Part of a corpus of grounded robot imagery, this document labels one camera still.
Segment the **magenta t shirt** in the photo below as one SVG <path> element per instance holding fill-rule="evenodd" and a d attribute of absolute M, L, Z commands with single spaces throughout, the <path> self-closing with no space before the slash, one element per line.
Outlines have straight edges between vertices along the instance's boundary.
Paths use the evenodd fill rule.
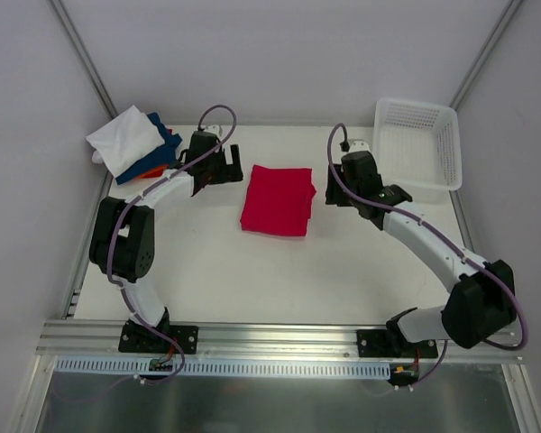
<path fill-rule="evenodd" d="M 316 194 L 310 168 L 252 167 L 241 229 L 263 235 L 305 237 Z"/>

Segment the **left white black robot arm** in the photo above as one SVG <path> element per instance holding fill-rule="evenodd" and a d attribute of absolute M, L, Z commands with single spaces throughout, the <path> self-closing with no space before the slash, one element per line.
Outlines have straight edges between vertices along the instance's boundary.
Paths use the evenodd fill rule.
<path fill-rule="evenodd" d="M 122 328 L 122 353 L 177 353 L 181 334 L 154 289 L 150 271 L 156 254 L 156 224 L 203 188 L 243 180 L 240 148 L 213 132 L 196 130 L 188 148 L 150 186 L 129 198 L 104 198 L 98 207 L 88 258 L 119 290 L 129 312 Z"/>

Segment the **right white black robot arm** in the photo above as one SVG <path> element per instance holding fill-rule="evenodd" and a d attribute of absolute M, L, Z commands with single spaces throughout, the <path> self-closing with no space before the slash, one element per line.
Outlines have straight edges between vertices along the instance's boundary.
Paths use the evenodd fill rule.
<path fill-rule="evenodd" d="M 491 336 L 520 320 L 510 266 L 487 261 L 434 227 L 402 187 L 383 183 L 370 152 L 328 164 L 326 204 L 354 207 L 407 247 L 448 293 L 442 306 L 407 309 L 387 321 L 385 344 L 393 355 L 406 356 L 426 340 L 450 340 L 465 349 L 494 345 Z"/>

